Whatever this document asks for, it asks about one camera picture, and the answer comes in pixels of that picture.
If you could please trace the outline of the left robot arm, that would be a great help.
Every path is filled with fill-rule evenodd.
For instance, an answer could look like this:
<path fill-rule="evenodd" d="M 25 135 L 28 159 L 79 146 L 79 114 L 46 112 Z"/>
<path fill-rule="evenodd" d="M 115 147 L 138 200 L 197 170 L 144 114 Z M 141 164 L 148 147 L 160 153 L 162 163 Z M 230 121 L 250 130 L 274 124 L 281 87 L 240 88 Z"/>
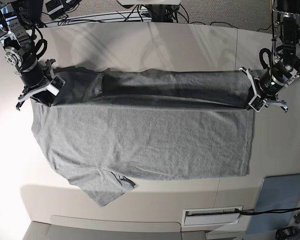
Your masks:
<path fill-rule="evenodd" d="M 259 52 L 265 73 L 254 76 L 252 70 L 241 67 L 251 83 L 246 109 L 260 112 L 269 106 L 278 106 L 288 111 L 287 103 L 278 97 L 279 91 L 289 87 L 300 77 L 300 58 L 297 45 L 300 43 L 300 0 L 274 0 L 271 3 L 272 46 Z"/>

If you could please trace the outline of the central robot base stand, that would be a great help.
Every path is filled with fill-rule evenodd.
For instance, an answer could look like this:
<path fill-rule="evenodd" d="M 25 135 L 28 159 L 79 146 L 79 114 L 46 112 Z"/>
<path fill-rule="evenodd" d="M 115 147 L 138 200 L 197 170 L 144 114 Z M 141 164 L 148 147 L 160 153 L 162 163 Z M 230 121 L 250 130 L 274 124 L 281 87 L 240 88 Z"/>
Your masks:
<path fill-rule="evenodd" d="M 178 11 L 181 7 L 180 0 L 117 0 L 125 9 L 132 8 L 132 13 L 137 12 L 140 21 L 149 18 L 155 23 L 178 23 Z"/>

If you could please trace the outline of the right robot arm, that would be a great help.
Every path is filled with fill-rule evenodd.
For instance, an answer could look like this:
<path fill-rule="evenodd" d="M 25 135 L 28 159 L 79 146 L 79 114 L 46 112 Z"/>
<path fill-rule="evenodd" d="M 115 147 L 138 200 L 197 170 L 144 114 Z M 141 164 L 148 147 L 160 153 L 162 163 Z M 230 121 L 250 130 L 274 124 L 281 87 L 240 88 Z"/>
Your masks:
<path fill-rule="evenodd" d="M 32 99 L 44 106 L 52 106 L 65 82 L 54 74 L 54 59 L 40 61 L 48 43 L 39 27 L 43 1 L 0 0 L 0 44 L 6 61 L 16 68 L 24 88 L 16 109 Z"/>

